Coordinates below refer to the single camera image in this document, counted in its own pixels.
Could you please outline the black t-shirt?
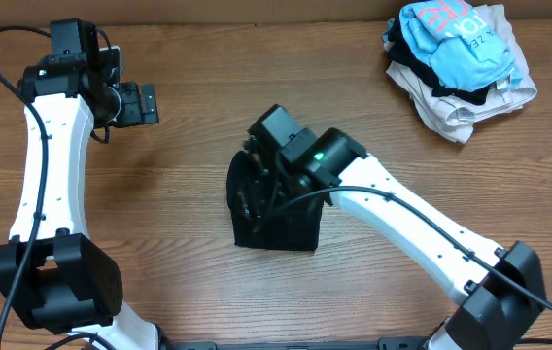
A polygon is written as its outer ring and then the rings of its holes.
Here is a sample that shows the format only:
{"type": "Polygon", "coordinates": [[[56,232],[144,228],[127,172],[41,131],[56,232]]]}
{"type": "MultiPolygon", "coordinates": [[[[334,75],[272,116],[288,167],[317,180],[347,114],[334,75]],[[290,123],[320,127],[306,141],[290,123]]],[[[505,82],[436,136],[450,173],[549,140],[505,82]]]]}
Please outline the black t-shirt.
{"type": "Polygon", "coordinates": [[[226,177],[226,201],[232,220],[234,243],[253,249],[312,252],[319,244],[319,228],[324,203],[312,199],[279,211],[261,228],[236,225],[236,182],[242,178],[242,154],[235,154],[226,177]]]}

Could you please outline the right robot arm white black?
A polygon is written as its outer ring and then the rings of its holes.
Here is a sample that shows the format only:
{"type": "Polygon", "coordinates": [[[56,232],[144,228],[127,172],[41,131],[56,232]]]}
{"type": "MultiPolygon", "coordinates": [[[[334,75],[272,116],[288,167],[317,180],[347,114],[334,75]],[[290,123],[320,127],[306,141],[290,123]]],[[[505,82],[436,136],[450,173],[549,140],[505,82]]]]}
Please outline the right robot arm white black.
{"type": "Polygon", "coordinates": [[[325,206],[366,223],[419,265],[456,304],[424,336],[383,337],[381,349],[511,349],[546,299],[536,252],[504,248],[452,221],[396,180],[345,132],[322,135],[281,105],[250,128],[232,159],[226,201],[240,247],[306,251],[325,206]]]}

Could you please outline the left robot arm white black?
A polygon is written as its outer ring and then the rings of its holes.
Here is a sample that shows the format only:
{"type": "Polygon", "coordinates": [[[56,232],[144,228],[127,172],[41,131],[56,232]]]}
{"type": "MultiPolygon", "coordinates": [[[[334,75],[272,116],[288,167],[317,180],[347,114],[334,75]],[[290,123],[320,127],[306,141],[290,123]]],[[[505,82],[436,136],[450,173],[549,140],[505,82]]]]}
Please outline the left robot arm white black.
{"type": "Polygon", "coordinates": [[[125,302],[118,265],[91,241],[84,198],[89,142],[157,123],[154,87],[121,81],[120,49],[90,22],[57,20],[46,36],[51,53],[12,86],[28,135],[17,215],[0,245],[3,310],[61,344],[165,349],[160,327],[125,302]]]}

